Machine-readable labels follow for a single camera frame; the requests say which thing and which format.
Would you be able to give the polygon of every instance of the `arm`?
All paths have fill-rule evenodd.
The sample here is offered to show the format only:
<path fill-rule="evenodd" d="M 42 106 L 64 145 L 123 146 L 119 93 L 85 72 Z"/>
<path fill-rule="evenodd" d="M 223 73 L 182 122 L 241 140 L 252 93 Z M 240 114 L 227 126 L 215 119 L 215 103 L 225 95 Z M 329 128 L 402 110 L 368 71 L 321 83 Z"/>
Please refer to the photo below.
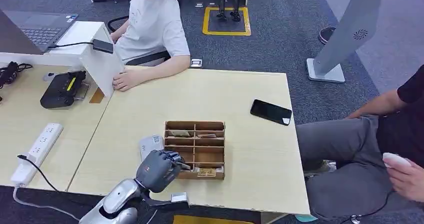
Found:
<path fill-rule="evenodd" d="M 174 56 L 155 67 L 152 67 L 140 72 L 140 83 L 143 83 L 152 79 L 173 76 L 173 75 L 176 75 L 177 73 L 183 72 L 189 67 L 190 67 L 189 55 Z"/>
<path fill-rule="evenodd" d="M 128 28 L 129 22 L 128 19 L 119 27 L 115 32 L 111 33 L 110 36 L 112 37 L 112 40 L 114 43 L 118 41 L 118 39 L 126 32 Z"/>
<path fill-rule="evenodd" d="M 141 83 L 152 79 L 164 78 L 180 73 L 190 66 L 190 56 L 174 56 L 167 61 L 148 69 L 126 70 L 113 79 L 113 88 L 119 91 L 127 91 Z"/>
<path fill-rule="evenodd" d="M 347 118 L 357 118 L 364 114 L 384 115 L 396 112 L 407 105 L 399 98 L 397 93 L 397 90 L 384 93 L 350 114 Z"/>

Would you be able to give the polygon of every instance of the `table leg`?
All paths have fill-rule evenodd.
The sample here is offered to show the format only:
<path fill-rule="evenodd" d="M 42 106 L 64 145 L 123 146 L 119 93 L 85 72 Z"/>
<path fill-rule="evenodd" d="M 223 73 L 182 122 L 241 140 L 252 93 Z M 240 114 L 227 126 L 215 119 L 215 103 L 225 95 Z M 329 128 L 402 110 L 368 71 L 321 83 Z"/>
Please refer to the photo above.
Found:
<path fill-rule="evenodd" d="M 273 222 L 276 222 L 277 220 L 280 220 L 281 218 L 283 218 L 287 215 L 288 214 L 285 214 L 285 213 L 261 212 L 260 213 L 260 224 L 271 224 Z"/>

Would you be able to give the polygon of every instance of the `laptop keyboard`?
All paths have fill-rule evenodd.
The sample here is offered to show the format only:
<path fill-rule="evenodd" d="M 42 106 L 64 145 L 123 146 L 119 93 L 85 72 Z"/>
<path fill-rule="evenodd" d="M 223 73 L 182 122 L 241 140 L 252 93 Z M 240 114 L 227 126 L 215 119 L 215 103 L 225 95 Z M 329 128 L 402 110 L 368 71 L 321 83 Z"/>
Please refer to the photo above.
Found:
<path fill-rule="evenodd" d="M 48 44 L 60 32 L 60 28 L 22 29 L 34 44 Z"/>

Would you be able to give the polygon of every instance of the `gray pillar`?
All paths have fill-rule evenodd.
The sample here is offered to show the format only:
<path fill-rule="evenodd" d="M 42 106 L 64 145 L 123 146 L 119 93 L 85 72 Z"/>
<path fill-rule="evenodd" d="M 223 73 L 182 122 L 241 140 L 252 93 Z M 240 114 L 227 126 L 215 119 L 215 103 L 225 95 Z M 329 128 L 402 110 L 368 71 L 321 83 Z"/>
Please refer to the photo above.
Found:
<path fill-rule="evenodd" d="M 340 63 L 376 32 L 381 0 L 350 0 L 337 28 L 315 59 L 306 60 L 309 79 L 344 82 Z"/>

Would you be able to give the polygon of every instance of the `white stand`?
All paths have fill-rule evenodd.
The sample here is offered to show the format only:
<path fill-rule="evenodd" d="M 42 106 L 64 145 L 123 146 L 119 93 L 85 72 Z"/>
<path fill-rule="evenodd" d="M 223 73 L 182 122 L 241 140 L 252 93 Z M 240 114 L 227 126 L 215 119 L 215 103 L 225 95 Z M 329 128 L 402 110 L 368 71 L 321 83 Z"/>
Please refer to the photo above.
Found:
<path fill-rule="evenodd" d="M 339 25 L 315 59 L 307 59 L 310 80 L 343 83 L 340 63 L 376 32 L 381 0 L 350 0 Z"/>
<path fill-rule="evenodd" d="M 76 21 L 60 38 L 57 45 L 91 42 L 98 39 L 113 43 L 103 22 Z M 84 67 L 106 97 L 112 96 L 113 77 L 124 69 L 124 63 L 116 52 L 113 54 L 93 50 L 89 44 L 54 48 L 42 54 L 0 53 L 0 67 L 10 61 L 38 65 Z"/>

